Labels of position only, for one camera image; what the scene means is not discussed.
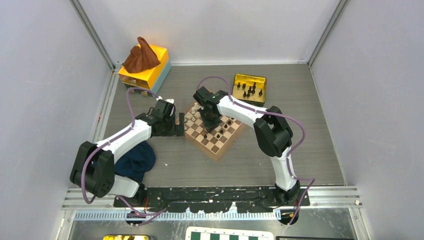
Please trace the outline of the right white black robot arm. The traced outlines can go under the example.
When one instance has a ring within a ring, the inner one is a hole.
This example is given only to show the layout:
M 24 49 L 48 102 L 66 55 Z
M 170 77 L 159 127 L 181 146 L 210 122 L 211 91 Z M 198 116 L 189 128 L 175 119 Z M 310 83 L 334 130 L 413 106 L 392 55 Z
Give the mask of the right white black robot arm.
M 234 98 L 225 91 L 210 92 L 201 87 L 193 95 L 200 105 L 200 116 L 205 128 L 216 129 L 227 116 L 254 129 L 260 150 L 270 157 L 275 172 L 277 198 L 283 205 L 291 205 L 297 199 L 300 184 L 291 175 L 291 149 L 293 131 L 278 107 L 258 107 Z

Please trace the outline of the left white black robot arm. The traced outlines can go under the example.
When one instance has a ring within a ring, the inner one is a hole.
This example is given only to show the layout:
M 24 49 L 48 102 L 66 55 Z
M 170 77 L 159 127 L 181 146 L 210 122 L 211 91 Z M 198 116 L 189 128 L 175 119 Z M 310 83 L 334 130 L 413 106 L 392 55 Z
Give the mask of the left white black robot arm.
M 141 182 L 117 174 L 117 161 L 152 137 L 179 137 L 183 134 L 184 121 L 176 122 L 174 100 L 158 98 L 148 113 L 139 114 L 131 124 L 111 137 L 97 143 L 83 142 L 78 148 L 69 180 L 97 198 L 123 196 L 133 206 L 141 206 L 146 200 L 146 193 L 139 189 Z

